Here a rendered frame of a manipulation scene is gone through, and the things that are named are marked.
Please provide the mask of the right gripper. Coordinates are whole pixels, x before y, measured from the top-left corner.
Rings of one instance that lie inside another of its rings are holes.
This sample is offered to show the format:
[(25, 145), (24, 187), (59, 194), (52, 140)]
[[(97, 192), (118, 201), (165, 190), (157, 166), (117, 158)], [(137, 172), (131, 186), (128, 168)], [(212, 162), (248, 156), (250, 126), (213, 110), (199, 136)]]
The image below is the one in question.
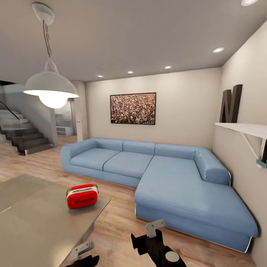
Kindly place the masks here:
[(156, 237), (153, 238), (150, 238), (147, 235), (143, 235), (136, 238), (133, 234), (131, 234), (131, 238), (132, 238), (133, 248), (134, 249), (138, 248), (139, 255), (141, 256), (145, 253), (148, 253), (151, 259), (154, 246), (157, 243), (163, 244), (163, 236), (160, 230), (156, 230)]

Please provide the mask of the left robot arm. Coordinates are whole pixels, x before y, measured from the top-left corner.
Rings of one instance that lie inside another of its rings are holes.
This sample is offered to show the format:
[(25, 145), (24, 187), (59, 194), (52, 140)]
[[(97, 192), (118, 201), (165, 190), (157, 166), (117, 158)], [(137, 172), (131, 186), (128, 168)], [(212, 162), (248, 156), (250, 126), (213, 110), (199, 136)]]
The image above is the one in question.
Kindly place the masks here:
[(98, 264), (99, 256), (92, 258), (92, 255), (82, 259), (81, 254), (92, 250), (95, 247), (93, 241), (87, 241), (72, 249), (71, 253), (71, 265), (65, 267), (95, 267)]

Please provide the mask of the radio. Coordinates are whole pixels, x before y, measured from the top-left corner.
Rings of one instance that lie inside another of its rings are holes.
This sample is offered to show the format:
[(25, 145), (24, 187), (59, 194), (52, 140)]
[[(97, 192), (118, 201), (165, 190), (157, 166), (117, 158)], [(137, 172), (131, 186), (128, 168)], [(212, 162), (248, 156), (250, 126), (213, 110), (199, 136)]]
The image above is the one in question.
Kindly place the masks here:
[(98, 201), (98, 189), (93, 184), (71, 187), (66, 200), (68, 208), (72, 210), (92, 206)]

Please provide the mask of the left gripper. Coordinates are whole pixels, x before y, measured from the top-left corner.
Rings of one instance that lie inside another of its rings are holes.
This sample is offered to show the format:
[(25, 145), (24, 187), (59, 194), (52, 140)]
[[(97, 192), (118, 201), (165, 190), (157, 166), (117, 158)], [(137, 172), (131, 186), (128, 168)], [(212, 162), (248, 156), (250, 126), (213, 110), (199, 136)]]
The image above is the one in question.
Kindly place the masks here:
[(95, 256), (92, 258), (92, 255), (82, 259), (78, 260), (74, 263), (72, 263), (70, 266), (74, 267), (95, 267), (98, 264), (99, 256)]

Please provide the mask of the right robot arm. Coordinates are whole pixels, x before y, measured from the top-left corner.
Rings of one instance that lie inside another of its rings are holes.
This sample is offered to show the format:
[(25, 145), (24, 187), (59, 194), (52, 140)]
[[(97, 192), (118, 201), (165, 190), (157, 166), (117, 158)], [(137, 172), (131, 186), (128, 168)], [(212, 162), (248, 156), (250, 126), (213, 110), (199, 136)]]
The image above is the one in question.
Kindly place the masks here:
[(165, 226), (163, 219), (150, 222), (146, 225), (148, 233), (135, 237), (131, 234), (133, 248), (138, 248), (139, 255), (148, 253), (157, 267), (186, 267), (183, 259), (170, 247), (164, 246), (160, 227)]

